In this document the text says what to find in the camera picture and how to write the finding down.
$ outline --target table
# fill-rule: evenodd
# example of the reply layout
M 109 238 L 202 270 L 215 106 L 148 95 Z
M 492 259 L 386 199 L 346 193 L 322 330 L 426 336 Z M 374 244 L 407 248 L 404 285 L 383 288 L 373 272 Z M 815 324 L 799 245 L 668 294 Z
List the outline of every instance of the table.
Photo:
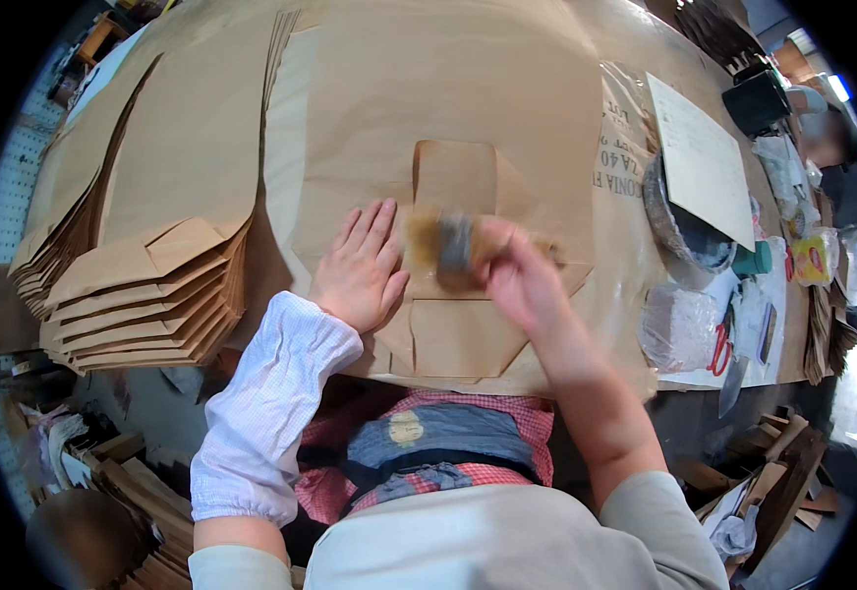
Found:
M 740 142 L 743 167 L 750 193 L 760 203 L 761 226 L 767 235 L 782 235 L 776 202 L 759 160 L 750 151 L 749 140 L 736 128 L 723 106 L 721 93 L 732 80 L 720 66 L 691 41 L 671 29 L 644 8 L 628 0 L 572 0 L 576 17 L 592 37 L 600 59 L 622 72 L 647 72 L 668 83 L 707 112 Z M 305 295 L 310 274 L 290 248 L 291 232 L 297 218 L 303 179 L 304 128 L 307 92 L 314 69 L 317 26 L 322 12 L 306 10 L 285 50 L 266 121 L 266 213 L 274 239 L 293 282 L 290 290 Z M 658 382 L 647 368 L 638 345 L 636 325 L 651 286 L 667 280 L 669 267 L 658 253 L 651 236 L 640 198 L 627 190 L 594 190 L 594 236 L 603 255 L 586 284 L 571 301 L 593 336 L 608 351 L 611 361 L 642 399 L 658 388 L 694 388 L 681 383 Z M 684 277 L 708 281 L 711 277 Z M 805 379 L 801 368 L 808 325 L 808 295 L 797 283 L 786 287 L 784 351 L 776 381 L 788 383 Z M 389 373 L 387 361 L 380 360 L 379 344 L 365 343 L 367 354 L 350 373 L 406 386 L 453 389 L 465 393 L 543 395 L 548 386 L 530 345 L 524 348 L 503 375 L 480 381 L 413 378 Z M 243 347 L 244 343 L 232 343 Z

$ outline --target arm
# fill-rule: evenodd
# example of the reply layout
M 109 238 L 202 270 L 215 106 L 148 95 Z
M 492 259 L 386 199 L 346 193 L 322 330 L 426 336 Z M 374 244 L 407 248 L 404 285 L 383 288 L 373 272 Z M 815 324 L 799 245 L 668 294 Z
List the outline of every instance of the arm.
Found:
M 502 241 L 510 236 L 508 252 L 479 269 L 479 278 L 529 335 L 589 468 L 596 502 L 601 507 L 634 473 L 667 471 L 651 420 L 573 312 L 556 267 L 513 225 L 490 220 L 482 230 Z
M 280 528 L 297 513 L 300 433 L 327 378 L 362 354 L 360 333 L 382 321 L 409 277 L 393 272 L 395 212 L 390 199 L 350 213 L 310 301 L 276 295 L 231 383 L 206 404 L 209 432 L 191 465 L 195 551 L 244 546 L 287 562 Z M 194 561 L 204 579 L 217 578 Z

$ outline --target right hand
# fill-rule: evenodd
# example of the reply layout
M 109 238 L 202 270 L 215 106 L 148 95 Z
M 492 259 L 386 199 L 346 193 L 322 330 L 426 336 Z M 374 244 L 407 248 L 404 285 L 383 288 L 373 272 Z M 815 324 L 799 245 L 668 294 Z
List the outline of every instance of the right hand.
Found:
M 524 230 L 503 219 L 484 219 L 479 230 L 504 252 L 475 269 L 497 308 L 528 336 L 534 346 L 577 322 L 556 266 Z

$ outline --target person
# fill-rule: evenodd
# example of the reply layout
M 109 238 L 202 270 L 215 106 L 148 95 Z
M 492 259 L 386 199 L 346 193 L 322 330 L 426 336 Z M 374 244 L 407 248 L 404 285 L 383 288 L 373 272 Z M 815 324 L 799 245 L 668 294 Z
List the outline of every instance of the person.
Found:
M 808 86 L 787 88 L 786 98 L 793 110 L 790 129 L 802 163 L 811 159 L 825 168 L 857 161 L 857 127 L 845 112 Z
M 291 587 L 281 528 L 297 512 L 301 432 L 328 377 L 360 357 L 360 334 L 384 320 L 409 277 L 397 270 L 395 209 L 390 199 L 349 214 L 310 296 L 272 298 L 229 386 L 206 404 L 209 431 L 191 468 L 189 566 L 199 590 Z M 419 406 L 401 429 L 393 414 L 350 440 L 347 463 L 387 478 L 372 492 L 384 497 L 323 533 L 305 587 L 728 588 L 645 409 L 576 317 L 556 267 L 512 224 L 492 219 L 480 230 L 506 247 L 475 269 L 477 278 L 529 335 L 589 469 L 599 516 L 535 484 L 521 424 L 503 412 Z M 470 428 L 458 430 L 461 419 L 473 420 Z M 441 461 L 424 459 L 433 454 Z M 459 469 L 485 462 L 516 472 L 515 483 L 477 484 Z M 386 465 L 399 471 L 378 468 Z M 406 485 L 418 474 L 440 491 Z

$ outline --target scissors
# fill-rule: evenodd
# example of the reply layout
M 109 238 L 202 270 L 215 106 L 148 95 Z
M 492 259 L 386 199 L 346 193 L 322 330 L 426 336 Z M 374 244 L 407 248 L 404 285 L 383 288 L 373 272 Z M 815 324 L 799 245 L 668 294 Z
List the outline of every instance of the scissors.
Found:
M 717 347 L 714 350 L 714 358 L 707 365 L 707 371 L 720 377 L 727 370 L 729 360 L 733 358 L 733 344 L 729 341 L 729 327 L 733 323 L 733 307 L 727 306 L 723 321 L 717 324 Z

